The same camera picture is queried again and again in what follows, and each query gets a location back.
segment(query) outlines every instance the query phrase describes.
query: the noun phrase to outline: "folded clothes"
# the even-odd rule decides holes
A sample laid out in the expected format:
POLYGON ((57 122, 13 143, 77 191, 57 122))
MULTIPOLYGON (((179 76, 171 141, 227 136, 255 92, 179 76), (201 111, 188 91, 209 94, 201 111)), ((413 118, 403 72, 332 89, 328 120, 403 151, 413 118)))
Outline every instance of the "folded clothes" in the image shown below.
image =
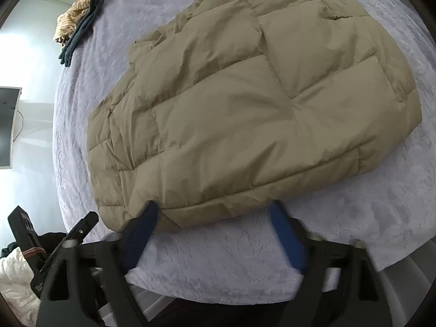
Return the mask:
POLYGON ((79 21, 76 29, 71 35, 71 38, 67 41, 67 44, 64 46, 64 49, 62 49, 62 52, 60 53, 59 59, 61 65, 65 64, 65 67, 69 67, 71 65, 73 51, 77 47, 77 44, 79 43, 79 40, 81 39, 83 34, 86 32, 89 26, 92 25, 95 16, 97 16, 99 10, 103 5, 103 1, 104 0, 90 0, 87 13, 79 21))
POLYGON ((63 45, 71 38, 81 18, 86 14, 91 0, 76 0, 73 5, 57 18, 53 40, 63 45))

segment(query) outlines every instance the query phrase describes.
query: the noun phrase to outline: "blue gripper pad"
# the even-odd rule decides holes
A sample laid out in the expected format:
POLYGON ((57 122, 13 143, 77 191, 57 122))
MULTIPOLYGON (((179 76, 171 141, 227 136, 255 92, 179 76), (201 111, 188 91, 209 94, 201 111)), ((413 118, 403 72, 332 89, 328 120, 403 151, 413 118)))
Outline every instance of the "blue gripper pad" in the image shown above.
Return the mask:
POLYGON ((280 204, 273 202, 268 209, 272 225, 291 266, 303 274, 306 267, 306 247, 297 238, 289 222, 288 215, 284 210, 282 211, 280 204))
POLYGON ((149 201, 142 214, 130 220, 122 232, 121 269, 124 274, 137 266, 158 222, 159 206, 149 201))

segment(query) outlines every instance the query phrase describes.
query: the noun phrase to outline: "plush blanket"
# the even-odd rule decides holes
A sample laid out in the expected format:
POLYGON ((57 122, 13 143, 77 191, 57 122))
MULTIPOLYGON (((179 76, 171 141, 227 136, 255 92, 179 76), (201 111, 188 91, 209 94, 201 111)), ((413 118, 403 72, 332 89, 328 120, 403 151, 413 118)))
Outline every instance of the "plush blanket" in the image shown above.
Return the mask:
MULTIPOLYGON (((67 229, 97 210, 87 169, 88 116, 128 68, 128 47, 193 0, 105 0, 92 34, 63 71, 54 115, 54 167, 67 229)), ((329 240, 363 239, 378 269, 436 235, 436 49, 407 0, 358 0, 389 32, 415 77, 422 123, 371 173, 288 202, 291 214, 329 240)), ((108 229, 95 228, 89 240, 108 229)), ((203 302, 254 304, 293 296, 300 276, 259 211, 155 235, 130 282, 203 302)))

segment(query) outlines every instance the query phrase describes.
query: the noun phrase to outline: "tv screen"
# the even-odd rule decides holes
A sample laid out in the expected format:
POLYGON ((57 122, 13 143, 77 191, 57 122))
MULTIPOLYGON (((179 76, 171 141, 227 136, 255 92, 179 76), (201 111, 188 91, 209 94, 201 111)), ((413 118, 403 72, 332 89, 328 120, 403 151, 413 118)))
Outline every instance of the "tv screen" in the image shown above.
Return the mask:
POLYGON ((12 167, 14 120, 21 88, 0 87, 0 169, 12 167))

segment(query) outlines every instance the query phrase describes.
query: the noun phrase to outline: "striped cloth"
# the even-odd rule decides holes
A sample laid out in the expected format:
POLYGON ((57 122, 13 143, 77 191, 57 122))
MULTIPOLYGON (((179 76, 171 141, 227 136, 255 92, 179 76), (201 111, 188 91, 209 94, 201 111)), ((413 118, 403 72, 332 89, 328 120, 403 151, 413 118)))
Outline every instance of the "striped cloth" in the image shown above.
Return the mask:
POLYGON ((65 45, 74 32, 80 18, 89 8, 90 0, 76 0, 73 5, 57 18, 56 31, 53 40, 65 45))

